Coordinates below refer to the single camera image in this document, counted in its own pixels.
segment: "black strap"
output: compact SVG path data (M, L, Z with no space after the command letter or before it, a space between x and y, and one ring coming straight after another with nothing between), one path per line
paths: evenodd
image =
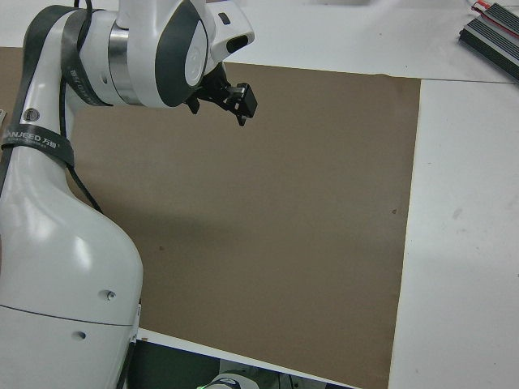
M79 50L83 40L79 36L81 30L87 31L90 20L86 10L74 12L65 22L62 35L62 74L74 92L89 105L110 106L97 96L90 81L88 81L87 71L84 69Z
M71 142L46 128L33 124L14 124L4 131L2 149L5 147L27 146L35 148L45 154L54 156L74 166L74 150Z

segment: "velcro strap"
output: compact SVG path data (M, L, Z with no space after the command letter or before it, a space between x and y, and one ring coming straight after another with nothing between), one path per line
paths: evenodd
M2 138L5 147L26 146L55 156L69 166L74 166L74 150L71 142L46 128L33 124L15 124L6 128Z
M88 29L90 26L84 26L87 11L78 10L74 12L65 22L62 35L62 74L74 92L81 99L90 105L110 105L106 104L97 96L88 81L87 71L84 69L81 57L79 56L80 47L79 34L81 28Z

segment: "silver metal ring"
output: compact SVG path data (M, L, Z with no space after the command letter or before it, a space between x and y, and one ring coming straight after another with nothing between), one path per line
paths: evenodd
M110 32L108 60L112 80L120 97L129 105L142 105L135 94L128 70L128 30L120 28L116 23Z

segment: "white robotic arm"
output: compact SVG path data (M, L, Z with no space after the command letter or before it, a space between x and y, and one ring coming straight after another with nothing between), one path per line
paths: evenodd
M198 99L241 125L255 112L249 86L231 87L221 63L254 39L231 1L121 0L118 13L87 3L32 21L2 140L2 389L119 389L135 342L142 263L131 239L67 186L67 169L77 179L74 112L186 103L196 113Z

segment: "brown mat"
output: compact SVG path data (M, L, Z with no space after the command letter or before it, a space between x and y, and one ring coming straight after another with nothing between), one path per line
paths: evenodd
M20 50L0 50L12 110ZM388 386L419 81L229 64L259 102L91 108L79 175L144 263L141 327Z

